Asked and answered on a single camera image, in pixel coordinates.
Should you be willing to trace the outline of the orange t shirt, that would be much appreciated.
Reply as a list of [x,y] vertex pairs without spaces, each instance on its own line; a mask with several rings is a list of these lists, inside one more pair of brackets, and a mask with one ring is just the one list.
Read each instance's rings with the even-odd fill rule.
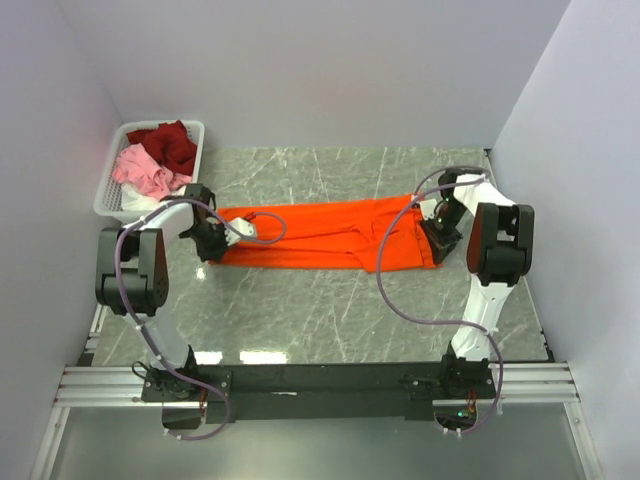
[[242,206],[219,211],[226,220],[249,218],[261,239],[274,244],[241,242],[224,254],[222,265],[277,269],[356,269],[376,271],[379,247],[385,244],[381,270],[434,269],[421,211],[401,210],[409,195],[347,202]]

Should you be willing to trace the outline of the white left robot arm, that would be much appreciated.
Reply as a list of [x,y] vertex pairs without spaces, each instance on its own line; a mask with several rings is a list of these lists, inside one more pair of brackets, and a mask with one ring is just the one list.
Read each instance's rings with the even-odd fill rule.
[[189,239],[201,261],[221,261],[231,243],[225,226],[212,221],[215,211],[214,193],[191,184],[156,212],[100,233],[96,298],[123,317],[145,344],[149,359],[145,400],[186,402],[214,390],[165,306],[169,294],[165,246],[175,238]]

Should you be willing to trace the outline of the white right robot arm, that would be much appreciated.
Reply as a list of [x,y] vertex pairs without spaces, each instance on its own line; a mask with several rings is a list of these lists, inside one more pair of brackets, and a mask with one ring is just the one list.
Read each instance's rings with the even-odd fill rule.
[[491,340],[507,298],[530,270],[535,213],[502,195],[484,169],[449,167],[436,174],[441,199],[419,202],[420,227],[435,264],[442,264],[462,239],[463,216],[473,217],[466,249],[469,295],[438,377],[442,393],[460,399],[491,379]]

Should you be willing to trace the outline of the dark red t shirt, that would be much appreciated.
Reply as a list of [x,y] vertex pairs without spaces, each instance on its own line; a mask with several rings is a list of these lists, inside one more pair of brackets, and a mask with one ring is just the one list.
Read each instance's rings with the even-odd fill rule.
[[173,173],[193,175],[197,145],[182,121],[161,123],[155,129],[134,130],[126,136],[131,145],[141,144],[160,166]]

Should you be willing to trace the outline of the pink t shirt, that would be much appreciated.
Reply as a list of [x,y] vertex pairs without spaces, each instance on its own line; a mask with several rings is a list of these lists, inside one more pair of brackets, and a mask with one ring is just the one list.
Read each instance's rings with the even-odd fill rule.
[[120,152],[111,176],[117,183],[132,185],[140,194],[156,200],[169,196],[192,180],[189,175],[174,173],[159,165],[141,144]]

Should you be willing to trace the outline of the white plastic basket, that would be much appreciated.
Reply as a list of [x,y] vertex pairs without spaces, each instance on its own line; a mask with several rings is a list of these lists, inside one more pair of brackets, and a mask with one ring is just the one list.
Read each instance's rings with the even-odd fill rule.
[[[129,146],[126,134],[139,129],[155,129],[161,123],[172,123],[172,120],[129,122],[122,124],[116,130],[106,155],[93,203],[94,212],[98,216],[110,217],[122,223],[129,223],[143,214],[143,211],[124,211],[121,208],[121,186],[112,178],[112,173],[118,155]],[[182,123],[186,127],[189,139],[197,146],[192,175],[193,182],[197,183],[205,144],[205,125],[198,120],[182,120]]]

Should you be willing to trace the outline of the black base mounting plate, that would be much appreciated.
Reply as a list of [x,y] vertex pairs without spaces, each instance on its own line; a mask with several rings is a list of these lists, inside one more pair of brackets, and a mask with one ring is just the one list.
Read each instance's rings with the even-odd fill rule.
[[163,406],[165,427],[200,423],[402,417],[432,421],[438,401],[491,400],[499,393],[487,361],[196,365],[172,375],[146,368],[145,403]]

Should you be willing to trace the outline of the aluminium rail frame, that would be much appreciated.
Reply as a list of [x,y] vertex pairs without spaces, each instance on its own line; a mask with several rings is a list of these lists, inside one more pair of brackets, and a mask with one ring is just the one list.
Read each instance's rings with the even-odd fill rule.
[[[249,270],[207,266],[186,241],[168,249],[172,316],[203,363],[434,360],[451,337],[397,317],[390,296],[425,316],[456,317],[468,280],[455,253],[433,272]],[[463,438],[399,418],[240,421],[206,441],[162,432],[141,400],[132,331],[105,310],[86,364],[54,397],[38,479],[600,479],[604,475],[568,365],[549,362],[525,286],[499,335],[505,369],[498,414]]]

